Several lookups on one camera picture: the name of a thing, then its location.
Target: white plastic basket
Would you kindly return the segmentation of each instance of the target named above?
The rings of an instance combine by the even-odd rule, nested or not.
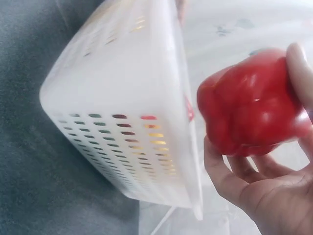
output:
[[[202,218],[194,121],[174,0],[106,0],[56,61],[43,109],[126,196]]]

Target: red bell pepper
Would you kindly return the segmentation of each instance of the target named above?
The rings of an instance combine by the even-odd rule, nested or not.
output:
[[[197,96],[207,136],[228,156],[267,154],[312,127],[291,86],[286,53],[279,49],[263,50],[213,74]]]

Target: gray cushion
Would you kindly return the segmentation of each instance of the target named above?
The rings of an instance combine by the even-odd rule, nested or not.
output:
[[[43,112],[39,89],[100,0],[0,0],[0,234],[138,234],[138,202]]]

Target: finger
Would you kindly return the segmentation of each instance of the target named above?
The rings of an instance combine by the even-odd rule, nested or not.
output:
[[[306,137],[300,138],[298,143],[310,162],[313,163],[313,130]]]
[[[204,139],[204,165],[217,192],[226,200],[238,205],[239,198],[248,183],[231,172],[223,161],[222,155]]]
[[[293,43],[287,49],[287,65],[292,86],[305,109],[313,110],[313,71],[307,63],[304,49]]]
[[[176,6],[179,22],[182,24],[185,15],[186,0],[176,0]]]
[[[253,183],[265,179],[262,174],[253,169],[247,158],[228,157],[227,159],[232,171],[244,181]]]
[[[270,154],[252,157],[259,172],[268,178],[277,178],[293,172],[292,169],[278,164]]]

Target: hand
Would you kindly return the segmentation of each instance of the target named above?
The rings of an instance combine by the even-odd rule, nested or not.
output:
[[[176,0],[176,6],[178,11],[179,22],[182,24],[185,14],[186,0]]]
[[[298,44],[288,47],[287,64],[299,99],[313,110],[313,71]],[[243,209],[263,235],[313,234],[313,130],[299,144],[311,162],[300,171],[279,165],[269,154],[252,158],[258,172],[247,158],[228,158],[230,171],[204,139],[204,164],[217,192]]]

